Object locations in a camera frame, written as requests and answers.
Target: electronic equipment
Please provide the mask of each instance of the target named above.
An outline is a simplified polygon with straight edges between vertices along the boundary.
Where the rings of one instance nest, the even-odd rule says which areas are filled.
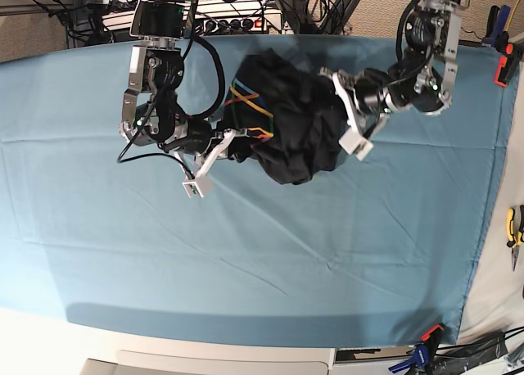
[[[120,0],[122,3],[133,0]],[[189,13],[189,5],[184,4],[184,20]],[[133,23],[134,11],[113,12],[102,16],[104,27],[110,31],[129,30]],[[282,29],[282,14],[278,9],[266,7],[264,9],[264,21],[260,11],[260,3],[257,0],[238,0],[231,4],[220,0],[198,3],[198,13],[195,15],[196,24],[194,32],[197,35],[224,35],[224,34],[268,34],[269,28],[274,27],[277,31]],[[229,27],[230,23],[240,21],[240,27]],[[91,25],[88,20],[77,23],[77,30],[87,32]]]
[[[413,106],[425,115],[439,115],[451,106],[458,69],[459,10],[464,9],[461,1],[412,0],[400,18],[398,61],[387,72],[366,69],[355,76],[341,70],[321,71],[332,81],[346,108],[349,129],[340,140],[346,152],[362,160],[373,148],[370,138],[383,127],[391,112]],[[227,155],[233,139],[250,136],[247,129],[217,130],[208,121],[224,99],[224,69],[214,48],[194,33],[197,4],[198,0],[138,1],[130,33],[142,41],[133,47],[120,124],[128,144],[118,158],[119,162],[152,155],[175,159],[183,167],[183,186],[190,197],[203,197],[211,189],[207,172],[218,158]],[[404,50],[403,32],[407,42]],[[181,56],[176,46],[181,38],[190,38],[190,45],[196,42],[209,51],[219,80],[215,103],[198,115],[186,115],[177,103],[176,88],[182,82],[183,62],[190,48]],[[442,74],[433,66],[436,61],[444,64]],[[139,106],[141,93],[151,96],[148,103]],[[124,158],[133,144],[151,143],[164,154]],[[194,158],[193,171],[185,156]]]

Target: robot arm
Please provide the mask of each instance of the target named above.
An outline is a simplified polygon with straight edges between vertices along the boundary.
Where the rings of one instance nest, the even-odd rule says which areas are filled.
[[[348,114],[349,129],[340,144],[359,160],[371,151],[369,139],[391,112],[413,106],[425,115],[439,115],[451,106],[462,23],[460,0],[413,4],[403,25],[408,47],[387,73],[366,69],[355,77],[343,71],[322,72],[332,79]],[[443,75],[434,68],[435,61],[444,64]]]
[[[183,186],[190,197],[203,197],[211,189],[206,174],[218,158],[227,155],[231,141],[250,136],[247,129],[218,131],[208,121],[224,99],[225,79],[217,52],[204,39],[191,35],[197,4],[198,0],[139,1],[131,34],[142,41],[133,47],[131,56],[120,124],[128,144],[118,159],[126,162],[141,157],[124,159],[133,144],[156,143],[164,153],[173,152],[170,157],[183,167]],[[349,129],[340,140],[346,152],[362,160],[373,148],[369,139],[392,112],[413,106],[426,115],[438,115],[451,106],[461,25],[459,9],[460,0],[413,0],[400,22],[408,46],[402,52],[400,28],[399,60],[387,72],[366,69],[353,76],[341,70],[321,71],[321,75],[332,79],[346,108]],[[190,42],[182,56],[175,43],[184,37]],[[219,80],[215,103],[198,115],[186,114],[176,94],[183,78],[183,61],[193,41],[210,52]],[[433,67],[435,61],[444,63],[443,75]],[[139,106],[141,93],[151,96]],[[195,158],[194,173],[185,163],[186,154]]]

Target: power strip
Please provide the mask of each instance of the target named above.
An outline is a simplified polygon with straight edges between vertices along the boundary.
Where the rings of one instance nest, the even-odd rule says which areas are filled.
[[[185,5],[184,18],[187,18],[189,5]],[[199,2],[197,8],[197,34],[268,34],[273,27],[282,30],[282,13],[278,9],[264,9],[262,21],[260,3],[256,0],[238,0],[225,3],[221,0]],[[130,29],[134,11],[116,12],[102,17],[102,23],[111,31]],[[78,31],[87,31],[91,26],[87,20],[77,24]]]

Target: blue clamp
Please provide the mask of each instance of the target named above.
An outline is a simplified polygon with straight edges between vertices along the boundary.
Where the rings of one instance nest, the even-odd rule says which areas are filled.
[[[425,345],[419,345],[415,348],[413,356],[409,360],[389,367],[388,369],[392,373],[399,373],[400,371],[414,367],[424,369],[424,367],[429,364],[429,360],[429,349]]]
[[[508,21],[509,12],[511,11],[511,8],[507,5],[503,5],[500,7],[498,11],[493,10],[494,8],[492,8],[492,12],[490,13],[490,21],[488,21],[488,30],[486,36],[482,39],[482,46],[495,46],[495,41],[503,33],[504,27],[506,27],[506,22]]]

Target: clamp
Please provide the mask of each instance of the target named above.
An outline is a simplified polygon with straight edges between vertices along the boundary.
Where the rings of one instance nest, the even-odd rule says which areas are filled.
[[[495,41],[495,49],[502,53],[495,73],[495,83],[506,87],[522,60],[524,47],[521,44],[510,43],[508,31],[504,31]]]
[[[482,39],[482,46],[495,46],[497,39],[500,38],[500,35],[503,33],[504,27],[508,22],[510,12],[511,8],[507,5],[501,7],[494,5],[491,7],[486,36]]]
[[[442,339],[444,327],[444,324],[439,323],[425,332],[421,337],[422,343],[415,346],[411,358],[389,367],[388,369],[390,372],[399,373],[400,371],[408,369],[408,372],[405,375],[414,375],[417,373],[432,375],[431,364],[433,363],[436,350]]]

